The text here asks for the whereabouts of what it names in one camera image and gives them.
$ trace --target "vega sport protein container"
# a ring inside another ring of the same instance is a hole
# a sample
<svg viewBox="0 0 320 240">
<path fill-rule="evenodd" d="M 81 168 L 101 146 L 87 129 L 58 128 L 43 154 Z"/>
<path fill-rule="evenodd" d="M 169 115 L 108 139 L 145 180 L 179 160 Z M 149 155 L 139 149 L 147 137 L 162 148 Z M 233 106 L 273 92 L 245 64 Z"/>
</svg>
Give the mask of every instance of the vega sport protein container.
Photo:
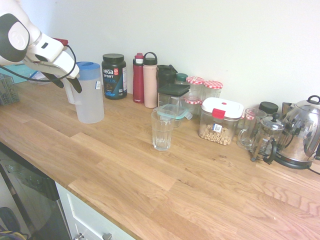
<svg viewBox="0 0 320 240">
<path fill-rule="evenodd" d="M 118 100 L 127 96 L 127 64 L 122 54 L 103 55 L 102 76 L 104 95 L 107 99 Z"/>
</svg>

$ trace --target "french press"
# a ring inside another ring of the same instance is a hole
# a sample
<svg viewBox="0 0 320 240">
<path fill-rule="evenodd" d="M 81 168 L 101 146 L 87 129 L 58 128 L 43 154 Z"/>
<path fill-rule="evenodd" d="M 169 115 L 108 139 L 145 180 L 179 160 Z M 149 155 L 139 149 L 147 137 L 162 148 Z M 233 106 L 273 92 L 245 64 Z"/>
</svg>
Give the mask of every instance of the french press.
<svg viewBox="0 0 320 240">
<path fill-rule="evenodd" d="M 258 158 L 271 164 L 274 160 L 277 153 L 277 143 L 284 130 L 281 121 L 278 120 L 279 116 L 278 113 L 274 113 L 272 116 L 261 119 L 258 133 L 252 144 L 252 162 Z"/>
</svg>

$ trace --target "dish rack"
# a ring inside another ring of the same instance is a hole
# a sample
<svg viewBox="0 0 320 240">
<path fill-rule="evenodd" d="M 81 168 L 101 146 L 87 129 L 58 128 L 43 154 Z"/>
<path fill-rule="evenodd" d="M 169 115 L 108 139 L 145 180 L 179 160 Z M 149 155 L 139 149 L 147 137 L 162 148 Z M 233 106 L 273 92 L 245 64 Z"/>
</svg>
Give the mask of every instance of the dish rack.
<svg viewBox="0 0 320 240">
<path fill-rule="evenodd" d="M 8 105 L 19 100 L 18 92 L 14 86 L 14 79 L 11 76 L 0 73 L 0 105 Z"/>
</svg>

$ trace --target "plastic pitcher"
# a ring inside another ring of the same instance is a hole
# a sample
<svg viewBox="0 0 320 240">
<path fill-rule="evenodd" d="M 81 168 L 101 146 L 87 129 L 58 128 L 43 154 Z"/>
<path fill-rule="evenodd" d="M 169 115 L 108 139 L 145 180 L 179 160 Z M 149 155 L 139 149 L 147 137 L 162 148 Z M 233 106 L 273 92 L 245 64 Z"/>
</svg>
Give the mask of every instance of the plastic pitcher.
<svg viewBox="0 0 320 240">
<path fill-rule="evenodd" d="M 100 122 L 105 117 L 100 65 L 90 61 L 80 61 L 77 65 L 80 69 L 78 80 L 82 92 L 78 93 L 64 78 L 62 81 L 68 101 L 75 105 L 80 122 L 85 124 Z"/>
</svg>

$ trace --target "barcode label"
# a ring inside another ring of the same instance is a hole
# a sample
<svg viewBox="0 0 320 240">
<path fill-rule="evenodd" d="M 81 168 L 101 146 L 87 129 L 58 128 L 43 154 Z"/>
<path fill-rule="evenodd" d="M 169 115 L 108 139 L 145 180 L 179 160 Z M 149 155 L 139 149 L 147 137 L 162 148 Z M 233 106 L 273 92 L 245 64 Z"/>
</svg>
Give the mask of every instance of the barcode label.
<svg viewBox="0 0 320 240">
<path fill-rule="evenodd" d="M 212 126 L 212 130 L 215 131 L 215 132 L 217 132 L 217 133 L 221 133 L 222 126 L 215 123 L 215 124 L 213 124 L 213 126 Z"/>
<path fill-rule="evenodd" d="M 101 89 L 101 82 L 100 81 L 97 81 L 95 83 L 95 89 Z"/>
</svg>

